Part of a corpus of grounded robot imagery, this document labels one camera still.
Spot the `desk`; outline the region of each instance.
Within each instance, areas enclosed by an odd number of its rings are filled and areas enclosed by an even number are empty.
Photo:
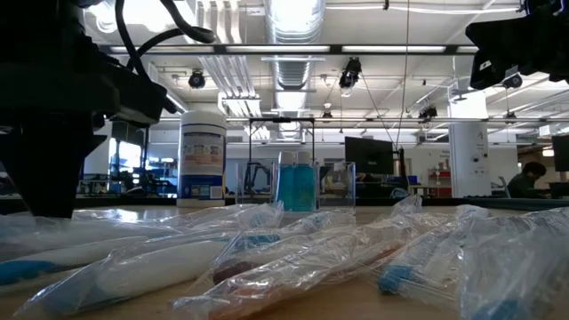
[[[191,212],[191,209],[176,207],[142,207],[125,206],[120,209],[137,212],[140,218],[161,218],[181,213]],[[452,213],[454,207],[426,207],[425,212]],[[389,214],[390,207],[359,207],[357,208],[357,223],[365,224],[375,220],[382,214]],[[494,216],[507,216],[524,212],[509,210],[491,210]],[[284,224],[293,220],[285,216]],[[173,319],[170,301],[179,297],[195,295],[199,292],[189,292],[192,282],[177,284],[157,292],[148,293],[138,298],[118,303],[109,308],[94,310],[75,316],[81,320],[159,320]],[[30,288],[20,292],[0,295],[2,308],[0,319],[8,319],[27,299],[43,287]],[[424,305],[415,300],[403,299],[397,296],[383,296],[376,285],[362,278],[352,279],[343,284],[321,286],[320,290],[310,291],[296,299],[277,303],[259,314],[247,319],[254,320],[288,320],[288,319],[332,319],[332,320],[456,320],[458,314],[452,310]]]

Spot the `product label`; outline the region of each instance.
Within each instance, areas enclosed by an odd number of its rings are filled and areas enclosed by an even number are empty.
[[[225,136],[212,132],[184,132],[181,143],[178,198],[223,199]]]

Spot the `person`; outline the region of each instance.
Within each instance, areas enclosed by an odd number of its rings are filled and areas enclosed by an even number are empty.
[[[544,198],[533,188],[535,181],[547,172],[543,164],[527,163],[522,173],[518,173],[508,184],[509,196],[512,198]]]

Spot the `camera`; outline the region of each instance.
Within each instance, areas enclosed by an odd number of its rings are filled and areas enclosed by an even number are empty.
[[[195,69],[189,77],[188,84],[193,89],[202,89],[205,87],[204,71]]]
[[[358,57],[349,57],[348,65],[341,73],[340,88],[348,89],[353,87],[359,80],[359,73],[362,72],[362,64]]]

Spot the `clear plastic bag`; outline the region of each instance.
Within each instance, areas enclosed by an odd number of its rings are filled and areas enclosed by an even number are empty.
[[[112,220],[48,220],[52,223],[49,227],[39,228],[40,231],[38,232],[22,232],[19,238],[14,238],[14,236],[6,237],[5,242],[33,244],[36,249],[41,246],[60,246],[60,248],[0,262],[0,286],[15,284],[23,279],[34,279],[41,275],[82,267],[91,262],[104,259],[116,248],[144,242],[151,237],[161,238],[179,235],[173,237],[172,239],[174,240],[168,239],[163,242],[152,242],[144,246],[145,252],[149,252],[150,248],[153,247],[157,247],[155,250],[163,250],[166,246],[174,246],[174,242],[178,242],[179,245],[185,244],[187,239],[199,237],[196,236],[196,232],[200,230],[206,235],[210,235],[211,233],[220,233],[223,230],[273,228],[278,226],[282,219],[282,205],[279,204],[274,206],[264,204],[248,206],[247,208],[238,212],[235,211],[242,209],[238,206],[230,209],[209,209],[207,214],[201,219],[203,223],[194,223],[193,228],[158,227],[157,225],[156,227],[149,227],[146,224],[120,223]],[[144,236],[122,236],[121,233],[124,231],[132,231],[134,235],[138,233]],[[225,237],[231,238],[234,234],[235,232],[225,235]],[[80,244],[85,239],[97,240],[91,243]],[[21,246],[18,246],[18,248],[14,253],[22,253]]]
[[[270,255],[267,258],[262,251],[243,252],[239,258],[251,264],[255,259],[276,259],[228,277],[201,296],[178,299],[173,307],[179,318],[191,320],[249,316],[319,284],[348,280],[361,266],[384,259],[448,218],[447,214],[398,214],[362,227],[335,228],[311,238],[286,239],[263,247]],[[311,241],[303,244],[305,239]]]
[[[220,218],[224,221],[220,226],[227,226],[227,221],[240,221],[241,227],[275,226],[278,224],[276,219],[261,217],[276,214],[268,212],[268,208],[282,214],[282,206],[274,209],[270,205],[261,205],[237,213],[244,215],[239,219]],[[115,250],[105,260],[95,262],[42,290],[17,315],[30,319],[70,316],[191,280],[202,275],[211,259],[237,234],[248,244],[269,244],[315,229],[354,224],[355,220],[353,215],[346,213],[337,213],[328,218],[315,214],[281,229],[252,228],[244,231],[213,228],[212,223],[213,220],[210,220],[200,225],[211,227],[209,229],[195,228],[193,233],[150,240]]]
[[[461,319],[565,319],[568,241],[543,228],[473,235],[464,248]]]
[[[28,215],[0,216],[0,261],[111,239],[132,236],[147,238],[172,236],[192,229],[200,223],[211,223],[212,220],[220,218],[226,219],[226,224],[233,223],[238,228],[239,221],[231,220],[232,214],[251,207],[250,205],[231,205],[209,208],[180,217],[127,222],[103,219],[103,217],[109,217],[108,210],[90,210],[83,215],[84,219],[73,220]],[[282,214],[273,218],[275,222],[280,222]]]
[[[281,241],[261,243],[246,233],[236,235],[194,283],[200,290],[212,288],[228,277],[256,268],[292,253],[306,251],[307,244],[322,242],[356,225],[356,217],[341,211],[319,212],[281,228]]]
[[[470,223],[489,216],[484,208],[457,207],[455,220],[430,230],[383,261],[384,265],[376,266],[372,274],[380,290],[457,308],[461,247]]]

